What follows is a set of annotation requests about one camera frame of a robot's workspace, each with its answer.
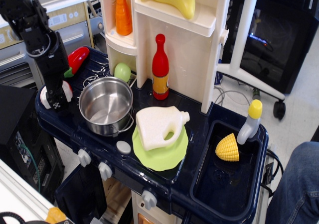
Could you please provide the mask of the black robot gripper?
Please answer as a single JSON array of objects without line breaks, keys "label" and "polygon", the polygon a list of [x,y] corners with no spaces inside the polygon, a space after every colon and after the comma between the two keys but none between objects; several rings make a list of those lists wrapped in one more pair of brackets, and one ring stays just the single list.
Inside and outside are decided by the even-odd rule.
[{"label": "black robot gripper", "polygon": [[32,51],[47,88],[47,109],[65,109],[68,100],[62,88],[64,72],[69,68],[67,53],[59,32],[45,35],[46,44]]}]

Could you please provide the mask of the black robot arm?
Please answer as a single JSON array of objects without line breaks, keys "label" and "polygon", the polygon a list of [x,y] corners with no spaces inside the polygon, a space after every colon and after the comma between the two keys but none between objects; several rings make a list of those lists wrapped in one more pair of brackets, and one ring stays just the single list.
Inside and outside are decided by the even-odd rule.
[{"label": "black robot arm", "polygon": [[64,81],[68,57],[59,32],[49,27],[49,16],[39,0],[0,0],[0,14],[26,46],[44,79],[41,97],[47,109],[68,107],[72,90]]}]

